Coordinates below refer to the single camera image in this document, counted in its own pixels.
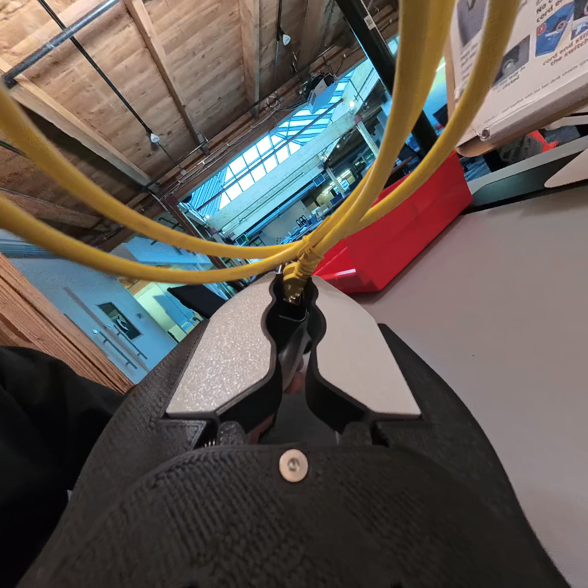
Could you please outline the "skylight window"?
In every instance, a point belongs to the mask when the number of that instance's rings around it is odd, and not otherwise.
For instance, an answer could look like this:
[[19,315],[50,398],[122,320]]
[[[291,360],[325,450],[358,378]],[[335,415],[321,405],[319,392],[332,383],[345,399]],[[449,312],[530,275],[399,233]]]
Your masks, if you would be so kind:
[[334,89],[327,90],[323,107],[300,107],[271,133],[251,144],[246,151],[195,189],[182,202],[183,207],[188,212],[210,219],[305,144],[318,137],[331,124],[334,110],[343,98],[352,73],[354,70],[337,79]]

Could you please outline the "dark grey slab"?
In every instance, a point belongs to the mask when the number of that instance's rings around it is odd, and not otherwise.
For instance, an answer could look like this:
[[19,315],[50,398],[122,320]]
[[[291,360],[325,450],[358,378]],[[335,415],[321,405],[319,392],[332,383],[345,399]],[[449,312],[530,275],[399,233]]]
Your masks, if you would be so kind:
[[545,182],[586,149],[587,136],[584,136],[468,181],[473,200],[467,211],[484,210],[560,188],[545,188]]

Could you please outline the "red plastic bin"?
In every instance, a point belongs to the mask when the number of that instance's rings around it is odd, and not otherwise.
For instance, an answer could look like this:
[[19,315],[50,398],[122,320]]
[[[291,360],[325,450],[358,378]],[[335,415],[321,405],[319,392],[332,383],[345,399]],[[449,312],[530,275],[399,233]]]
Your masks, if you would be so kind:
[[314,275],[346,294],[379,292],[472,202],[453,152],[405,202],[328,251]]

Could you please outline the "printed instruction board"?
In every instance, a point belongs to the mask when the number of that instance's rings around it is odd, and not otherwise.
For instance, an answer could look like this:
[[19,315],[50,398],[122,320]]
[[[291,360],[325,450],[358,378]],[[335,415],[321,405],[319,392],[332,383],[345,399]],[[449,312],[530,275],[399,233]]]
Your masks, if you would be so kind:
[[492,87],[456,150],[478,156],[587,105],[587,1],[519,1]]

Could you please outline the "white stand base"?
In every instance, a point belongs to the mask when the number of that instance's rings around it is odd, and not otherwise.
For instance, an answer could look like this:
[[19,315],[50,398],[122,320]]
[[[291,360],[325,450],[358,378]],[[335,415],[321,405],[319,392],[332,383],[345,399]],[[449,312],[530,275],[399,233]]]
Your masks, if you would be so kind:
[[545,188],[555,188],[587,180],[587,149],[557,171],[545,182]]

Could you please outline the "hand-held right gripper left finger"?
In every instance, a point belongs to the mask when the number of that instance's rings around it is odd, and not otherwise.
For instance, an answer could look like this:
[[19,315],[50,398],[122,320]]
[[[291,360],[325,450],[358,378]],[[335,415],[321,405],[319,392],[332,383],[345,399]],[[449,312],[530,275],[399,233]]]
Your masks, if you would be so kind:
[[183,370],[165,416],[237,422],[246,433],[276,413],[282,369],[268,329],[277,276],[263,276],[213,314]]

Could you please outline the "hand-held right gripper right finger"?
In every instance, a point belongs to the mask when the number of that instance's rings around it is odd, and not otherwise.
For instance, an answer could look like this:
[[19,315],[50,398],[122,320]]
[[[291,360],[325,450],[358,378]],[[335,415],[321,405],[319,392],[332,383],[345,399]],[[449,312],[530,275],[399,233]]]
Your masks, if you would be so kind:
[[311,338],[305,396],[311,412],[337,433],[350,423],[421,419],[422,411],[373,317],[316,276],[305,302]]

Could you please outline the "person's black hoodie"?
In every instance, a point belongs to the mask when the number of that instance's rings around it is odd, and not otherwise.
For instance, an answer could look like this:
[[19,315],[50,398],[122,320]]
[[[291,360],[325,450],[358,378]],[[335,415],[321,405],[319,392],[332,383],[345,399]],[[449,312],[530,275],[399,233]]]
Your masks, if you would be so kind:
[[43,549],[124,400],[57,358],[1,347],[1,587],[16,586]]

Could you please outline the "black office chair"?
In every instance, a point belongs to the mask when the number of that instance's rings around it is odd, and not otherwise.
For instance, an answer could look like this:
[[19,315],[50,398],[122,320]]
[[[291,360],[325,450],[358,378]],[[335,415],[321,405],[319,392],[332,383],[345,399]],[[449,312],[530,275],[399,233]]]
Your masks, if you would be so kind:
[[182,305],[209,320],[226,302],[205,285],[183,285],[167,288],[168,293]]

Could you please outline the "ceiling projector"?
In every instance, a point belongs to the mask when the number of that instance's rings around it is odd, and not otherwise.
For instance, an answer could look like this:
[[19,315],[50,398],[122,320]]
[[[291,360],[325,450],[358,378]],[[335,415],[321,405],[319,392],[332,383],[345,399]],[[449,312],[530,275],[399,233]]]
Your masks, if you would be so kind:
[[332,99],[337,88],[337,79],[332,73],[320,73],[311,77],[307,86],[307,109],[315,114]]

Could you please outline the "black ethernet splitter box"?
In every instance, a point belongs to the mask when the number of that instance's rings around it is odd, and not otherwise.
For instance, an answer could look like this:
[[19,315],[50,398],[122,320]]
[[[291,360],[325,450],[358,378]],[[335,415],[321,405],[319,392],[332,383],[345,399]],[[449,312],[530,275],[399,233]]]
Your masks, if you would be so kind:
[[283,295],[278,295],[269,311],[267,326],[276,345],[283,392],[292,383],[299,362],[311,345],[311,336],[308,334],[310,317],[311,313],[304,302],[288,302]]

